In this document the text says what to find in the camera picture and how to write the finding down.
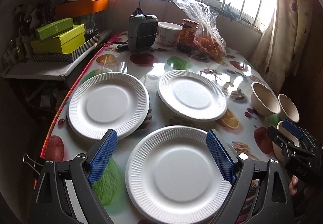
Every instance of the paper bowl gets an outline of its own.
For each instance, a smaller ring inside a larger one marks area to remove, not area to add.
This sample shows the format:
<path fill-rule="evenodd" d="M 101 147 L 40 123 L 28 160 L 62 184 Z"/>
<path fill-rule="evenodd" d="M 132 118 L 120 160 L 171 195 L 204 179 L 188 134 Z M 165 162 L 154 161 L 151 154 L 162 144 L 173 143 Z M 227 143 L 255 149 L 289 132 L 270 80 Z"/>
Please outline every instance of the paper bowl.
<path fill-rule="evenodd" d="M 173 23 L 158 23 L 158 42 L 165 46 L 176 46 L 180 40 L 181 26 Z"/>
<path fill-rule="evenodd" d="M 283 133 L 285 136 L 287 136 L 291 141 L 294 142 L 294 145 L 299 147 L 299 141 L 296 137 L 294 137 L 292 134 L 290 134 L 286 129 L 283 128 L 283 122 L 279 121 L 278 125 L 277 125 L 277 129 Z M 284 156 L 282 154 L 282 150 L 273 142 L 273 150 L 275 153 L 276 158 L 280 161 L 280 162 L 284 162 Z"/>
<path fill-rule="evenodd" d="M 266 86 L 261 83 L 253 82 L 251 84 L 251 103 L 255 110 L 264 117 L 280 113 L 280 105 L 277 97 Z"/>
<path fill-rule="evenodd" d="M 288 119 L 294 123 L 299 122 L 299 113 L 293 101 L 284 94 L 279 94 L 278 101 L 281 107 L 279 118 L 281 120 Z"/>

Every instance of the beige bowl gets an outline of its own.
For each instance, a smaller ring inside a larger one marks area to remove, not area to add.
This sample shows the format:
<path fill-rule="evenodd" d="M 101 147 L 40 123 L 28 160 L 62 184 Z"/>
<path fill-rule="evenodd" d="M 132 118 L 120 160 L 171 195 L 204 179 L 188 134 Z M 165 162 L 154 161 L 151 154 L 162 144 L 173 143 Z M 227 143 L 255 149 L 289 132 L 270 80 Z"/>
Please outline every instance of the beige bowl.
<path fill-rule="evenodd" d="M 281 120 L 288 119 L 294 123 L 299 122 L 299 113 L 293 101 L 283 94 L 279 94 L 278 101 L 281 106 L 279 118 Z"/>
<path fill-rule="evenodd" d="M 264 117 L 280 113 L 280 105 L 277 97 L 266 86 L 261 83 L 253 82 L 251 84 L 251 103 L 255 110 Z"/>
<path fill-rule="evenodd" d="M 283 123 L 282 121 L 279 121 L 279 123 L 277 125 L 278 130 L 281 133 L 283 133 L 285 136 L 287 136 L 291 141 L 293 141 L 295 146 L 299 147 L 298 139 L 296 137 L 294 137 L 294 135 L 290 134 L 286 129 L 284 129 L 282 123 Z M 282 150 L 274 142 L 273 142 L 273 150 L 274 150 L 276 158 L 279 161 L 284 162 L 285 159 L 284 159 L 284 156 L 282 154 Z"/>

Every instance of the green box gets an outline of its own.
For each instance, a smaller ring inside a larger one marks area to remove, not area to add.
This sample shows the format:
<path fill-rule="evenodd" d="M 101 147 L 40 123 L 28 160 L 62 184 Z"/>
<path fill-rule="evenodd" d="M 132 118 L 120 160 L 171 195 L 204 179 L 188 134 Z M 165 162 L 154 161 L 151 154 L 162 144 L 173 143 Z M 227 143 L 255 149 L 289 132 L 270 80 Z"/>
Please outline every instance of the green box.
<path fill-rule="evenodd" d="M 75 25 L 73 29 L 63 34 L 46 39 L 43 42 L 33 40 L 30 44 L 34 54 L 69 54 L 84 43 L 84 25 Z"/>
<path fill-rule="evenodd" d="M 36 37 L 43 41 L 73 28 L 73 18 L 64 18 L 36 29 Z"/>

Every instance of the portable heater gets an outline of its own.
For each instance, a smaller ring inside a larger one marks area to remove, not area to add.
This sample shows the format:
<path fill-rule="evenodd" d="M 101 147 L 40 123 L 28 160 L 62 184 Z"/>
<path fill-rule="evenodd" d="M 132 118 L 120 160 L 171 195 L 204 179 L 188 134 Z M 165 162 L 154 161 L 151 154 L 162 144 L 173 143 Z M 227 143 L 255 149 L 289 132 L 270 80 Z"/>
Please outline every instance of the portable heater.
<path fill-rule="evenodd" d="M 130 16 L 128 28 L 128 48 L 131 51 L 144 50 L 151 47 L 157 35 L 158 18 L 144 15 L 138 8 Z"/>

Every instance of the blue gripper pad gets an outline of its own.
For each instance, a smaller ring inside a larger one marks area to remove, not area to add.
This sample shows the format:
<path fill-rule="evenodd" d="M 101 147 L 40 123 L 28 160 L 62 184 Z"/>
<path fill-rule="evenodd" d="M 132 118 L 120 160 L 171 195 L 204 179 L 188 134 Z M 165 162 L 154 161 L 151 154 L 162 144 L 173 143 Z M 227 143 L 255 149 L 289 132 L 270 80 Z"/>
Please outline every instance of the blue gripper pad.
<path fill-rule="evenodd" d="M 302 131 L 299 129 L 299 127 L 294 125 L 289 120 L 284 119 L 282 124 L 283 124 L 283 128 L 286 129 L 290 134 L 292 134 L 297 139 L 301 139 L 303 137 Z"/>
<path fill-rule="evenodd" d="M 91 171 L 88 176 L 88 181 L 91 185 L 101 178 L 107 164 L 110 161 L 112 153 L 117 146 L 117 142 L 118 135 L 117 132 L 113 130 L 90 164 Z"/>
<path fill-rule="evenodd" d="M 235 165 L 216 136 L 211 131 L 209 131 L 206 135 L 206 145 L 211 152 L 211 155 L 216 162 L 223 178 L 233 185 L 237 180 L 235 175 Z"/>

